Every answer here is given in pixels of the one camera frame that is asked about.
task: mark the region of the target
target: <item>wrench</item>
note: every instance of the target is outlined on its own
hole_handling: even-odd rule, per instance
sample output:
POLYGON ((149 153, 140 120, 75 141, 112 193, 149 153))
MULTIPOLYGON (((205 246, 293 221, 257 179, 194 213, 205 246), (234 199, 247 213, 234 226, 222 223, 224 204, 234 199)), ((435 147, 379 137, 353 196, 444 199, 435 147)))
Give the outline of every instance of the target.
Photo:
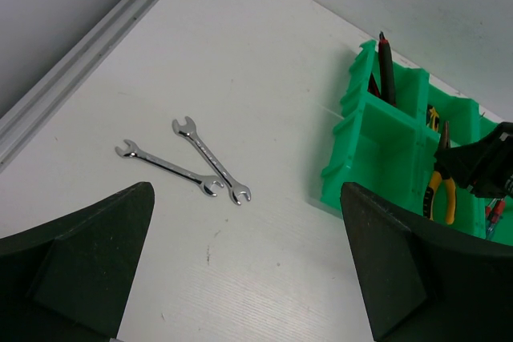
POLYGON ((240 205, 239 196, 243 195, 246 200, 249 202, 251 200, 251 191, 248 186, 244 184, 240 184, 237 182, 223 167, 219 160, 214 156, 214 154, 208 149, 208 147, 203 143, 200 139, 198 133, 196 132, 196 124, 194 121, 188 116, 185 117, 185 124, 183 126, 178 124, 178 121, 175 119, 172 123, 173 131, 175 134, 183 136, 186 138, 195 149, 204 157, 208 164, 214 169, 214 171, 226 182, 226 186, 228 187, 228 192, 230 193, 230 198, 235 204, 240 205))
POLYGON ((128 148, 126 150, 123 150, 120 147, 115 148, 115 152, 122 158, 137 158, 143 160, 144 162, 148 162, 153 166, 163 168, 164 170, 169 171, 172 174, 178 175, 179 177, 182 177, 190 182, 197 184, 201 191, 208 196, 217 196, 217 194, 212 191, 212 187, 214 186, 214 184, 216 184, 219 187, 224 187, 224 183, 217 176, 198 175, 195 172, 185 170, 180 166, 176 166, 173 163, 166 162, 161 158, 157 158, 156 156, 148 154, 146 151, 141 150, 135 144, 135 142, 129 139, 125 139, 124 142, 128 145, 128 148))

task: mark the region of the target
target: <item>pliers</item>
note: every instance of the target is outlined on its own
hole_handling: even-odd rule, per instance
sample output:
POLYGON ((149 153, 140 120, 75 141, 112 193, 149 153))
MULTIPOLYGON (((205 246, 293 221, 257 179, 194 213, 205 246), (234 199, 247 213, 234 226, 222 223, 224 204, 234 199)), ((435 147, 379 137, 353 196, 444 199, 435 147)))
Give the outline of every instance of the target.
MULTIPOLYGON (((440 135, 440 142, 438 143, 438 151, 446 150, 450 148, 450 135, 449 135, 449 123, 445 122, 443 125, 443 131, 440 135)), ((426 218, 433 220, 433 201, 436 191, 443 183, 446 186, 447 193, 447 207, 446 207, 446 223, 452 224, 454 222, 454 214, 456 212, 456 184, 450 177, 447 169, 438 162, 434 163, 433 175, 431 176, 430 183, 424 193, 424 204, 422 212, 426 218)))
POLYGON ((427 105, 426 125, 436 132, 438 132, 438 126, 440 126, 440 115, 430 104, 427 105))

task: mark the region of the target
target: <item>white tabletop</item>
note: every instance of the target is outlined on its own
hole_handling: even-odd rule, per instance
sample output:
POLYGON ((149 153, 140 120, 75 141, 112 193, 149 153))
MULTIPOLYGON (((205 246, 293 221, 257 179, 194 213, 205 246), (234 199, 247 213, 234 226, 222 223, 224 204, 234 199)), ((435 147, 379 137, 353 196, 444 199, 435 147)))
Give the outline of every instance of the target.
POLYGON ((368 38, 312 0, 160 0, 0 174, 0 236, 147 180, 121 340, 371 341, 344 223, 318 203, 368 38), (252 202, 114 152, 132 139, 211 175, 172 132, 185 115, 252 202))

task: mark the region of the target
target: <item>green plastic bin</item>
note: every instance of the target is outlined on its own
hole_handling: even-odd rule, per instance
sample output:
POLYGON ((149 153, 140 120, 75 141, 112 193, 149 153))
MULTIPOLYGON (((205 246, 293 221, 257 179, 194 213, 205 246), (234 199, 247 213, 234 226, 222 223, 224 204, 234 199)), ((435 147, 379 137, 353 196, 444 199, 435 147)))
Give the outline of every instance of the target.
MULTIPOLYGON (((490 133, 496 123, 479 115, 472 99, 449 96, 429 83, 423 69, 394 63, 397 107, 367 91, 372 74, 381 87, 374 40, 362 51, 349 72, 349 87, 341 99, 344 120, 335 126, 333 152, 322 171, 321 201, 338 210, 344 182, 357 182, 407 210, 422 215, 424 191, 433 172, 440 134, 426 126, 428 104, 440 114, 440 127, 450 122, 453 147, 473 143, 490 133)), ((458 188, 453 228, 484 238, 487 201, 458 188)), ((445 224, 446 192, 441 186, 434 200, 434 220, 445 224)), ((513 200, 507 201, 495 242, 513 245, 513 200)))

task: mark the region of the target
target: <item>white wall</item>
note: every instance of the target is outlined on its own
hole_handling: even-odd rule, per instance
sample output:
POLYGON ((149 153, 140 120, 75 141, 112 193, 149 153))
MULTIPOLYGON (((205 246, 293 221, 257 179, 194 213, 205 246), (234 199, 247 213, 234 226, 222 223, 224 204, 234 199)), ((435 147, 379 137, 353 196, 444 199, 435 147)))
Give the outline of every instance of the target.
POLYGON ((513 120, 513 0, 316 0, 513 120))
POLYGON ((0 116, 119 0, 0 0, 0 116))

